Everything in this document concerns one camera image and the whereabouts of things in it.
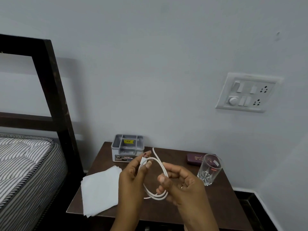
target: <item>headboard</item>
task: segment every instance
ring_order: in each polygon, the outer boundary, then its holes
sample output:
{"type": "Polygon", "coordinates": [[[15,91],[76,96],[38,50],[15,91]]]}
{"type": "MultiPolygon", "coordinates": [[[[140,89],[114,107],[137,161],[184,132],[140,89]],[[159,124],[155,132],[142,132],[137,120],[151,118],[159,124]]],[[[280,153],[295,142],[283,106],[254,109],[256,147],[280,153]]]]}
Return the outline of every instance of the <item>headboard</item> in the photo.
{"type": "Polygon", "coordinates": [[[0,34],[0,53],[31,56],[51,117],[0,112],[0,126],[56,131],[68,173],[83,177],[83,168],[51,40],[0,34]]]}

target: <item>napkin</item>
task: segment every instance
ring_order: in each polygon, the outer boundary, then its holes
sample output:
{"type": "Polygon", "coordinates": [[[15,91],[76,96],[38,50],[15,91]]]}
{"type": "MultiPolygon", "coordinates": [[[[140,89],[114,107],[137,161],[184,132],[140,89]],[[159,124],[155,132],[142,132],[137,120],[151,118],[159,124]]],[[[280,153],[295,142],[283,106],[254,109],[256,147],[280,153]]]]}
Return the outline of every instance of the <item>napkin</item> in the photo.
{"type": "Polygon", "coordinates": [[[113,166],[106,171],[86,176],[81,181],[83,215],[90,217],[118,204],[119,175],[113,166]]]}

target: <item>glass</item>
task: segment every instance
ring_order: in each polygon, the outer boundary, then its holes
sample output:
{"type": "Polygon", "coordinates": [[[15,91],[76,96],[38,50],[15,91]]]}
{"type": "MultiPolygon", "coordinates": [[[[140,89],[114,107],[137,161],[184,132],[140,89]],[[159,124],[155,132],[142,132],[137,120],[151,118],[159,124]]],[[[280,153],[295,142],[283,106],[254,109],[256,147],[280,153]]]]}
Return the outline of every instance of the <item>glass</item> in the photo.
{"type": "Polygon", "coordinates": [[[197,177],[200,178],[205,186],[213,183],[222,169],[222,161],[217,155],[206,154],[202,160],[197,177]]]}

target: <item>cord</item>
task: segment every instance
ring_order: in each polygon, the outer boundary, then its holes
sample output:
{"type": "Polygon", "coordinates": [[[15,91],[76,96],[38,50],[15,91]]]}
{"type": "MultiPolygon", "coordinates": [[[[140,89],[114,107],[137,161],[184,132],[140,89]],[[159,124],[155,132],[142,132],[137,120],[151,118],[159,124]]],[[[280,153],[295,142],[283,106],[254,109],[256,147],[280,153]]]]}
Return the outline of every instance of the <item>cord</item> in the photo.
{"type": "MultiPolygon", "coordinates": [[[[147,161],[148,161],[149,159],[153,159],[153,160],[155,160],[155,161],[157,161],[157,162],[159,163],[160,167],[163,169],[164,175],[165,175],[166,177],[168,177],[167,170],[165,169],[165,167],[164,167],[163,164],[161,163],[159,157],[156,155],[156,152],[155,152],[154,148],[152,148],[152,150],[153,150],[153,153],[154,153],[154,155],[156,156],[157,159],[154,158],[154,157],[149,157],[149,158],[144,158],[144,157],[143,157],[143,158],[141,159],[139,169],[140,169],[140,167],[141,167],[142,165],[146,164],[147,161]]],[[[146,192],[146,193],[148,194],[148,196],[149,196],[149,197],[146,197],[146,198],[144,198],[144,199],[152,198],[152,199],[155,199],[155,200],[163,200],[163,199],[165,199],[165,198],[167,197],[167,195],[168,195],[168,192],[167,192],[166,190],[165,190],[164,193],[162,193],[161,195],[153,194],[153,193],[151,193],[151,192],[146,188],[146,186],[145,186],[144,184],[143,184],[143,186],[144,186],[145,192],[146,192]]]]}

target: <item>bed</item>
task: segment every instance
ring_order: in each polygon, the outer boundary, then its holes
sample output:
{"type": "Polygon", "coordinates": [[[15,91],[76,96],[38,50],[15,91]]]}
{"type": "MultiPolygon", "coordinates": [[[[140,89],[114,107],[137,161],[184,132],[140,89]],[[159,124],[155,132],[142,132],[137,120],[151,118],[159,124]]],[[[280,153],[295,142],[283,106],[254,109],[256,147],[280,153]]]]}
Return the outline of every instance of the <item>bed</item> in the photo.
{"type": "Polygon", "coordinates": [[[51,41],[0,34],[0,42],[1,53],[32,57],[51,113],[0,112],[0,126],[56,131],[60,141],[0,134],[0,230],[30,231],[64,180],[79,187],[83,169],[51,41]]]}

